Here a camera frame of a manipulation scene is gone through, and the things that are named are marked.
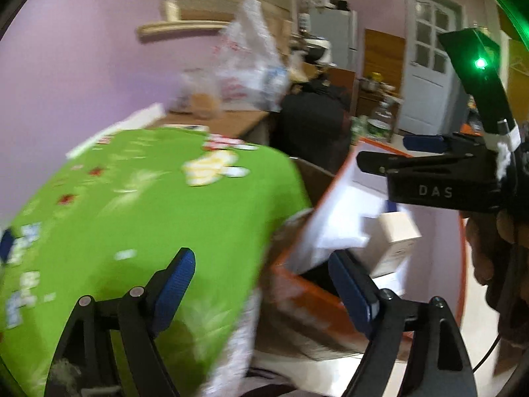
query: wooden shelf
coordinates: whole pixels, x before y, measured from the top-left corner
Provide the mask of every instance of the wooden shelf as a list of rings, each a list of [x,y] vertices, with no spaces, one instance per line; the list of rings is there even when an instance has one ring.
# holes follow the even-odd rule
[[[224,21],[173,21],[141,25],[136,29],[138,38],[147,38],[174,31],[220,30],[229,25]]]

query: blue gripper pad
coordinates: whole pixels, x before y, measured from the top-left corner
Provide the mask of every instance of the blue gripper pad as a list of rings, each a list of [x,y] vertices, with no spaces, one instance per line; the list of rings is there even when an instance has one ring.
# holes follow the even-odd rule
[[[394,201],[386,200],[386,213],[388,212],[398,212],[398,205]]]
[[[195,274],[195,254],[188,249],[178,262],[175,271],[167,280],[166,285],[160,292],[160,296],[154,305],[154,315],[151,331],[156,337],[159,333],[167,330],[175,317],[176,310],[180,305],[183,295]]]
[[[346,250],[331,254],[329,275],[354,327],[369,338],[380,310],[376,285]]]
[[[7,262],[14,241],[15,237],[8,228],[4,231],[4,234],[2,234],[2,239],[0,240],[0,260],[2,261],[2,264]]]
[[[443,136],[408,135],[404,136],[402,143],[408,151],[433,154],[443,154],[448,148]]]

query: door window pane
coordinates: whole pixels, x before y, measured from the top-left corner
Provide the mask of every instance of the door window pane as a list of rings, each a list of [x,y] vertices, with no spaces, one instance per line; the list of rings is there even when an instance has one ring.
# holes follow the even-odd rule
[[[422,22],[417,22],[417,41],[426,43],[427,45],[430,44],[431,38],[430,35],[432,33],[432,28],[428,25],[425,25]]]
[[[429,48],[426,46],[417,45],[415,53],[415,62],[424,67],[429,66]]]
[[[417,19],[423,19],[424,21],[432,21],[432,6],[428,3],[415,2],[415,16]]]
[[[440,32],[438,31],[437,34],[436,34],[437,37],[436,37],[435,47],[436,47],[437,49],[439,49],[440,51],[445,52],[445,50],[444,50],[444,48],[443,48],[443,45],[441,44],[441,42],[440,42],[440,40],[439,40],[439,35],[440,35],[440,34],[443,34],[443,33],[440,33]]]
[[[442,10],[437,9],[435,11],[435,25],[448,31],[448,15]]]
[[[446,73],[446,57],[435,53],[433,57],[433,69],[439,73]]]

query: plastic bottle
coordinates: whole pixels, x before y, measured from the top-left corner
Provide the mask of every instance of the plastic bottle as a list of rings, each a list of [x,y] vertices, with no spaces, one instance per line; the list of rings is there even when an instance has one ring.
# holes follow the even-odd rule
[[[373,110],[371,118],[368,119],[368,135],[375,140],[388,141],[391,132],[391,123],[393,115],[388,110],[389,103],[380,102],[378,107]]]

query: refrigerator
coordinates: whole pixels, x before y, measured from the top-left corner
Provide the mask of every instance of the refrigerator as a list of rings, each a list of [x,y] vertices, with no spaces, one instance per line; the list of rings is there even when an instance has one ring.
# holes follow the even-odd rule
[[[358,13],[313,8],[309,14],[310,33],[330,42],[332,62],[338,68],[358,72]]]

